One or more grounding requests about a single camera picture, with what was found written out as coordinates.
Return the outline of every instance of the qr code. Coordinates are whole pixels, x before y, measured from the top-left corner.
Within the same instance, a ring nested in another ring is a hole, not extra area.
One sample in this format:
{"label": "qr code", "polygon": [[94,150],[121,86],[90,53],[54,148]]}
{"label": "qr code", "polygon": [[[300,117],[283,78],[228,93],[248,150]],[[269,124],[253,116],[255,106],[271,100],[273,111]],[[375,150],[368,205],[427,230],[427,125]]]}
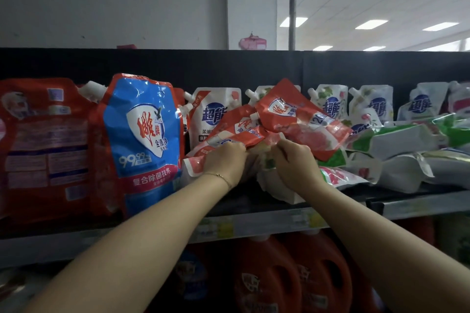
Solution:
{"label": "qr code", "polygon": [[63,102],[63,89],[60,88],[48,88],[49,100],[53,102]]}
{"label": "qr code", "polygon": [[81,184],[65,189],[65,197],[70,202],[72,200],[82,199],[88,195],[88,186]]}

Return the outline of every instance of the left hand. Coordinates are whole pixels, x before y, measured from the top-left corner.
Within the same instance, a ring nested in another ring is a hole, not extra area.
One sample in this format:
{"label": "left hand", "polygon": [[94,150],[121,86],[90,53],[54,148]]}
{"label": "left hand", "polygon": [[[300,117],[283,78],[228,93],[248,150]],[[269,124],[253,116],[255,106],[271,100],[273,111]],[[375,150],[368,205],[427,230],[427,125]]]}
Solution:
{"label": "left hand", "polygon": [[204,173],[220,174],[235,187],[242,177],[246,156],[244,144],[226,142],[206,155]]}

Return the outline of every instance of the forearm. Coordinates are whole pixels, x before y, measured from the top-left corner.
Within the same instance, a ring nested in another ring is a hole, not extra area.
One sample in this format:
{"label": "forearm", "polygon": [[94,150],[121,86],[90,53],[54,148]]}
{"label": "forearm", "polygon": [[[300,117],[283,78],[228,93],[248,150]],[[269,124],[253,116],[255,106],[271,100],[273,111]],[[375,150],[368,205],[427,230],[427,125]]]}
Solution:
{"label": "forearm", "polygon": [[394,312],[470,311],[465,267],[332,186],[302,195]]}
{"label": "forearm", "polygon": [[127,220],[57,275],[26,312],[143,312],[227,189],[223,179],[203,175]]}

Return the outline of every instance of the right hand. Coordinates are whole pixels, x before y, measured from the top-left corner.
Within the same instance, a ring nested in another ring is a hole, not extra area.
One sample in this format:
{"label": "right hand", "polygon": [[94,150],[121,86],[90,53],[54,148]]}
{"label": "right hand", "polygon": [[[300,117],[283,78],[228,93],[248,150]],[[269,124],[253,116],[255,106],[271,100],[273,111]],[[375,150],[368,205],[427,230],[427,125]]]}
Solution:
{"label": "right hand", "polygon": [[308,146],[282,139],[271,147],[271,154],[279,177],[300,196],[327,184]]}

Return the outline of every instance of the blue circle logo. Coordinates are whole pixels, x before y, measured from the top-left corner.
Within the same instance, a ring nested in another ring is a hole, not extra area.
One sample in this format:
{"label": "blue circle logo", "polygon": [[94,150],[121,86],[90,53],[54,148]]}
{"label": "blue circle logo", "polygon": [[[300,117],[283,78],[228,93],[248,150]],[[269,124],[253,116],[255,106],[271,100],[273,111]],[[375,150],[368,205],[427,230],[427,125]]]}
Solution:
{"label": "blue circle logo", "polygon": [[369,124],[356,124],[354,126],[351,126],[352,134],[360,133],[361,131],[367,130],[369,128],[370,128]]}
{"label": "blue circle logo", "polygon": [[410,107],[408,110],[413,113],[424,113],[426,109],[432,106],[431,100],[426,94],[420,94],[419,96],[415,97],[411,102]]}
{"label": "blue circle logo", "polygon": [[336,115],[338,115],[339,113],[339,107],[340,107],[339,104],[340,104],[339,99],[335,96],[331,96],[330,98],[326,100],[325,105],[323,106],[323,110],[331,118],[335,118]]}
{"label": "blue circle logo", "polygon": [[387,102],[385,100],[385,98],[374,98],[372,99],[372,101],[369,103],[369,108],[373,108],[377,115],[379,115],[379,117],[383,116],[385,114],[385,110],[387,108]]}
{"label": "blue circle logo", "polygon": [[219,123],[220,119],[222,119],[226,112],[227,107],[223,104],[217,102],[209,103],[203,110],[202,121],[215,126]]}

